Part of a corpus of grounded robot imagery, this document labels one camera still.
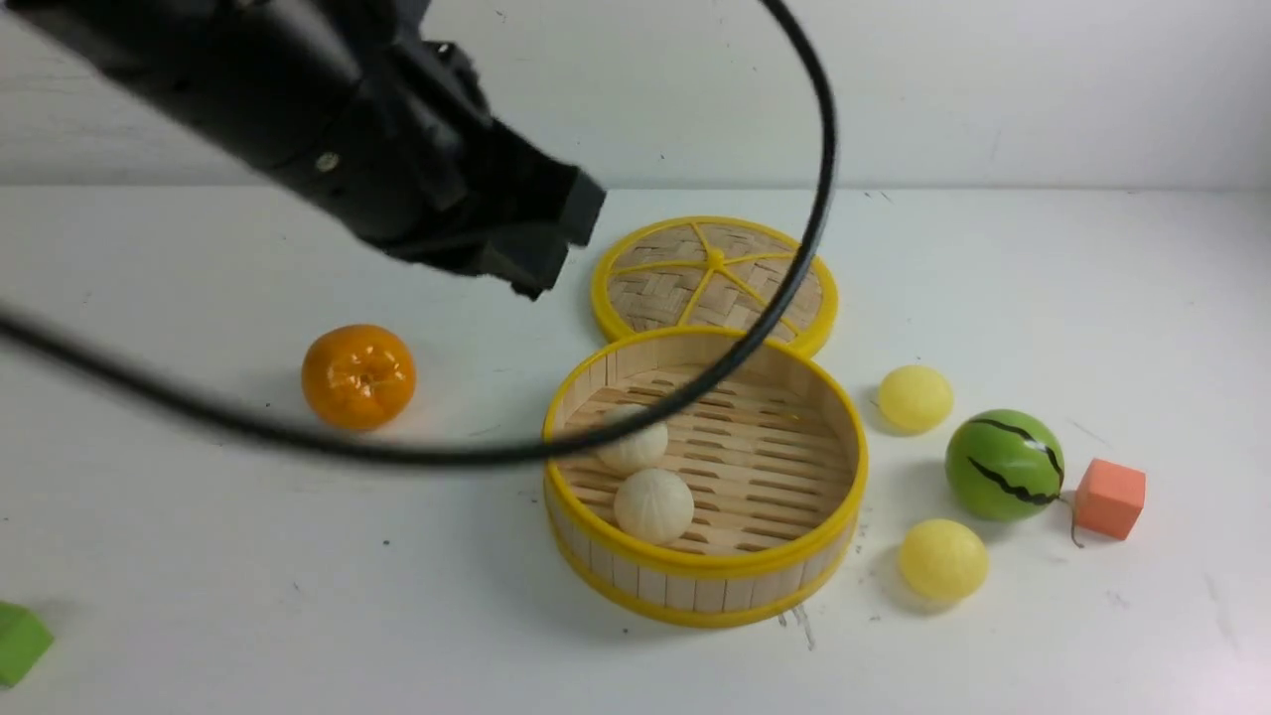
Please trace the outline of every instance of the toy watermelon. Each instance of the toy watermelon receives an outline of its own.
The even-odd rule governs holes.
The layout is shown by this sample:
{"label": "toy watermelon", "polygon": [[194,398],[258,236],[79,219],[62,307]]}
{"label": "toy watermelon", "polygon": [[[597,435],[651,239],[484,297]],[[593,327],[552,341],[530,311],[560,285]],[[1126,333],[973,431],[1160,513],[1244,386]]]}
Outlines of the toy watermelon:
{"label": "toy watermelon", "polygon": [[1014,522],[1040,514],[1064,486],[1064,453],[1040,420],[990,410],[962,424],[944,453],[944,475],[967,512]]}

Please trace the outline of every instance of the orange block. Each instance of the orange block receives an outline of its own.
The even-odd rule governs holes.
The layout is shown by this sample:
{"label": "orange block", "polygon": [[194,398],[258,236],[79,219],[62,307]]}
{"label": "orange block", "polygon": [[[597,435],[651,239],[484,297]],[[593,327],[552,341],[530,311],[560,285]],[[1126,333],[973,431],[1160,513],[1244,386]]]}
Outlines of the orange block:
{"label": "orange block", "polygon": [[1093,460],[1077,488],[1077,526],[1125,541],[1143,513],[1146,494],[1143,472]]}

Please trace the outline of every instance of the green block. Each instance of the green block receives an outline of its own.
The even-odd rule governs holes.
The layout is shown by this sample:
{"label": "green block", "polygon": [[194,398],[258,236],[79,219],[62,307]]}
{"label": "green block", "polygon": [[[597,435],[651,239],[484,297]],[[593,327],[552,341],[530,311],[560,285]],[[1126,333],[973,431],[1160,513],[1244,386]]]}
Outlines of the green block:
{"label": "green block", "polygon": [[50,645],[53,636],[34,613],[0,601],[0,686],[17,686]]}

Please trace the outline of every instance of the toy orange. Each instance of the toy orange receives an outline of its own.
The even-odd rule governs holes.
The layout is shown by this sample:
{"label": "toy orange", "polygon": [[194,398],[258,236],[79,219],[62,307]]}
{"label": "toy orange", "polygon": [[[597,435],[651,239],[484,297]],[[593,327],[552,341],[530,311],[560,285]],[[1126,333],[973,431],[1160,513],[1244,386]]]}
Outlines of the toy orange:
{"label": "toy orange", "polygon": [[379,325],[344,325],[309,345],[300,385],[309,408],[332,427],[374,431],[414,395],[414,359]]}

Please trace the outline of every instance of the yellow rim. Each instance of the yellow rim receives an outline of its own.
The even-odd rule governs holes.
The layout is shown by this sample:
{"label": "yellow rim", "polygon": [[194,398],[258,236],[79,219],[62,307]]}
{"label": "yellow rim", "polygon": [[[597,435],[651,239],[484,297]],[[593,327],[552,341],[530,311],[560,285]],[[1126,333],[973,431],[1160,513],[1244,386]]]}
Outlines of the yellow rim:
{"label": "yellow rim", "polygon": [[[608,354],[629,344],[684,333],[727,335],[741,334],[733,329],[708,325],[671,326],[644,333],[636,333],[630,337],[610,343],[600,352],[588,357],[588,359],[581,366],[574,368],[574,371],[569,373],[569,377],[566,378],[564,384],[557,391],[555,396],[552,399],[552,406],[548,409],[547,420],[543,424],[544,439],[549,442],[552,441],[552,425],[555,423],[557,413],[559,411],[569,387],[586,371],[591,370],[594,364],[604,361]],[[848,415],[852,418],[852,427],[855,433],[857,444],[859,446],[857,478],[852,484],[852,489],[848,491],[846,499],[844,499],[843,504],[840,504],[839,508],[835,509],[829,518],[826,518],[825,523],[787,545],[764,551],[756,551],[754,554],[742,554],[737,556],[705,556],[702,554],[674,551],[636,540],[609,526],[600,517],[596,517],[596,514],[592,513],[591,509],[588,509],[583,503],[578,502],[578,498],[574,497],[572,490],[569,490],[568,484],[564,481],[564,475],[561,474],[555,461],[549,461],[547,465],[545,486],[559,499],[563,512],[568,519],[582,530],[588,538],[602,544],[606,549],[623,559],[627,559],[639,566],[655,569],[670,575],[689,578],[744,578],[780,570],[802,561],[838,538],[839,535],[843,533],[846,525],[852,521],[853,514],[855,514],[859,509],[860,500],[866,491],[866,483],[868,481],[869,455],[866,447],[864,431],[860,427],[860,415],[857,414],[855,406],[852,404],[852,400],[848,399],[848,395],[843,391],[843,389],[839,387],[839,384],[826,375],[825,371],[808,361],[807,357],[799,354],[780,342],[768,340],[765,344],[773,349],[779,349],[792,356],[793,359],[798,361],[810,371],[816,373],[816,376],[821,378],[831,391],[834,391],[835,398],[839,399],[839,403],[844,405],[848,410]]]}
{"label": "yellow rim", "polygon": [[[613,302],[609,300],[609,278],[614,273],[614,269],[613,269],[614,268],[614,260],[616,260],[619,255],[622,255],[623,253],[625,253],[627,249],[630,248],[630,245],[633,243],[636,243],[637,240],[639,240],[642,237],[646,237],[649,234],[653,234],[653,232],[657,232],[660,230],[669,229],[669,227],[672,227],[672,226],[688,225],[688,226],[693,227],[693,231],[698,235],[698,240],[700,240],[702,244],[705,245],[707,240],[705,240],[704,234],[702,232],[702,229],[698,227],[699,224],[721,224],[721,225],[737,226],[737,227],[749,229],[749,230],[752,230],[752,231],[756,231],[756,232],[761,232],[761,234],[764,234],[764,235],[766,235],[769,237],[773,237],[775,240],[779,240],[779,241],[789,245],[792,251],[797,250],[798,245],[799,245],[799,243],[797,240],[794,240],[793,237],[785,235],[784,232],[782,232],[782,231],[779,231],[777,229],[773,229],[770,226],[765,226],[765,225],[761,225],[761,224],[755,224],[755,222],[751,222],[751,221],[744,221],[741,218],[732,218],[732,217],[728,217],[728,216],[684,216],[684,217],[680,217],[680,218],[669,218],[669,220],[665,220],[665,221],[658,221],[656,224],[644,226],[644,227],[637,230],[636,232],[632,232],[632,234],[627,235],[625,237],[623,237],[622,240],[619,240],[616,244],[614,244],[614,246],[610,248],[604,254],[604,257],[601,257],[600,264],[596,265],[596,272],[592,273],[592,276],[591,276],[591,307],[592,307],[592,311],[596,315],[596,321],[600,324],[601,331],[605,333],[605,337],[608,337],[610,340],[615,340],[615,339],[623,339],[625,337],[630,337],[633,334],[637,334],[636,330],[632,329],[632,326],[627,324],[627,320],[623,320],[622,315],[618,314],[618,310],[614,309]],[[773,258],[775,255],[765,253],[765,254],[761,254],[761,255],[755,255],[754,258],[763,258],[763,257]],[[724,265],[727,267],[727,265],[735,264],[737,262],[738,262],[738,259],[736,259],[736,258],[735,259],[730,259],[730,260],[727,260],[724,263]],[[657,263],[657,264],[661,264],[661,265],[671,265],[671,264],[674,264],[674,265],[688,265],[690,263],[685,263],[683,260],[667,260],[667,262],[662,262],[662,263]],[[628,269],[634,271],[634,269],[649,268],[649,267],[655,267],[655,264],[651,263],[651,264],[647,264],[647,265],[633,265],[632,268],[624,268],[624,271],[628,271]],[[806,357],[811,357],[812,354],[816,354],[816,352],[819,349],[821,349],[821,347],[825,345],[825,342],[827,339],[830,339],[830,330],[834,328],[834,320],[835,320],[835,317],[838,316],[838,312],[839,312],[839,290],[838,290],[838,286],[834,282],[834,276],[830,274],[830,269],[825,267],[825,263],[821,262],[820,258],[813,258],[812,259],[812,273],[816,276],[817,281],[821,283],[821,307],[820,307],[820,310],[817,310],[816,317],[812,320],[812,324],[810,324],[805,329],[797,329],[797,328],[794,328],[794,325],[792,325],[784,317],[782,319],[783,324],[785,324],[785,326],[791,328],[791,330],[794,333],[794,338],[791,339],[788,343],[783,343],[783,344],[788,344],[791,347],[791,349],[793,349],[794,352],[797,352],[799,354],[803,354]],[[712,277],[712,274],[713,274],[713,271],[707,271],[702,276],[702,284],[699,286],[698,293],[700,293],[700,288],[705,286],[707,281]],[[733,277],[731,279],[732,279],[732,282],[737,283],[737,286],[741,290],[745,290],[749,293],[754,293],[754,288],[750,288],[750,284],[747,284],[747,283],[737,279],[736,277]],[[690,298],[690,304],[684,310],[685,315],[689,314],[689,311],[691,310],[694,302],[695,302],[695,300]],[[764,301],[761,298],[759,300],[759,302],[766,305],[766,301]]]}
{"label": "yellow rim", "polygon": [[758,624],[759,621],[771,618],[778,613],[784,613],[785,611],[794,608],[799,603],[807,601],[813,593],[820,591],[821,587],[825,585],[825,582],[830,580],[830,577],[838,571],[839,565],[843,563],[843,559],[848,555],[848,550],[852,547],[852,537],[848,537],[848,542],[844,545],[843,551],[834,558],[834,561],[830,563],[824,574],[808,582],[806,587],[787,596],[785,598],[774,601],[768,606],[750,608],[747,611],[699,613],[697,611],[677,611],[675,608],[667,608],[666,606],[657,606],[647,601],[641,601],[627,592],[619,591],[613,584],[606,584],[600,580],[596,574],[591,573],[591,570],[587,569],[587,566],[577,556],[574,556],[572,551],[569,551],[569,546],[563,538],[561,538],[561,530],[557,527],[555,522],[552,521],[550,513],[548,513],[548,525],[552,527],[552,538],[557,542],[557,551],[559,551],[561,556],[564,558],[566,564],[568,564],[569,568],[573,569],[573,573],[578,574],[578,578],[586,582],[587,585],[595,589],[600,596],[628,611],[639,613],[641,616],[691,629],[733,629],[737,626]]}

